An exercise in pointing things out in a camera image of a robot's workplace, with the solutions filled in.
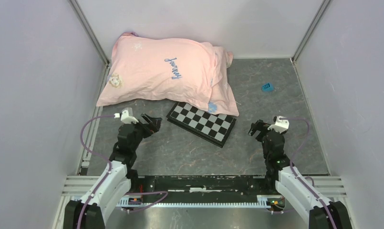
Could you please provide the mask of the pink printed pillowcase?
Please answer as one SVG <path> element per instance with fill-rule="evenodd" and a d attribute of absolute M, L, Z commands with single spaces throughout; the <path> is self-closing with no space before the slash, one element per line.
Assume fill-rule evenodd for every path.
<path fill-rule="evenodd" d="M 214 115 L 239 115 L 227 77 L 233 54 L 224 47 L 126 32 L 115 42 L 111 61 L 97 106 L 168 99 Z"/>

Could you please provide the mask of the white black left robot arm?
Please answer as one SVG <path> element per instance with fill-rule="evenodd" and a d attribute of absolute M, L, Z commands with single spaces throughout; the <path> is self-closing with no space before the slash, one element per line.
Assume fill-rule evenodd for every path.
<path fill-rule="evenodd" d="M 126 194 L 137 193 L 140 187 L 138 173 L 132 169 L 137 158 L 136 150 L 143 139 L 157 133 L 162 119 L 142 114 L 142 123 L 130 110 L 109 115 L 119 119 L 118 140 L 110 157 L 98 156 L 107 162 L 104 172 L 96 183 L 79 200 L 71 200 L 65 207 L 64 229 L 104 229 L 120 199 Z"/>

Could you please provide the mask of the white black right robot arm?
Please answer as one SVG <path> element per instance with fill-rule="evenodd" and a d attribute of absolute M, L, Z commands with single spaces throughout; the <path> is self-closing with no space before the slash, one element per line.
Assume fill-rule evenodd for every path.
<path fill-rule="evenodd" d="M 333 201 L 317 191 L 314 184 L 299 172 L 292 158 L 284 152 L 285 133 L 290 119 L 273 118 L 268 124 L 258 120 L 251 124 L 248 134 L 261 142 L 266 165 L 265 189 L 268 193 L 280 193 L 307 223 L 310 229 L 351 229 L 352 223 L 346 206 Z"/>

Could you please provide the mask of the small blue block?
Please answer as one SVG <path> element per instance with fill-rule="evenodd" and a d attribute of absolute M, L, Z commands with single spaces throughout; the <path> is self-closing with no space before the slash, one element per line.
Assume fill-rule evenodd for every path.
<path fill-rule="evenodd" d="M 271 83 L 266 83 L 261 88 L 264 92 L 272 92 L 274 90 L 274 86 Z"/>

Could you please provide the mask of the black white chessboard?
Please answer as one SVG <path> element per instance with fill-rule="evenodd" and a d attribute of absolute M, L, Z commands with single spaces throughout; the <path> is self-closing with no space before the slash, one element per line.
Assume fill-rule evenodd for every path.
<path fill-rule="evenodd" d="M 225 145 L 236 123 L 236 118 L 230 115 L 210 114 L 185 102 L 176 102 L 166 118 L 220 148 Z"/>

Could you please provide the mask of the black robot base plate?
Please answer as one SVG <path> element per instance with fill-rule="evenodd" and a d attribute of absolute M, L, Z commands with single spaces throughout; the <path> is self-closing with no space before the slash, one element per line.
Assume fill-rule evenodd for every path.
<path fill-rule="evenodd" d="M 253 204 L 257 196 L 277 196 L 265 177 L 254 175 L 144 176 L 130 193 L 142 193 L 144 203 Z"/>

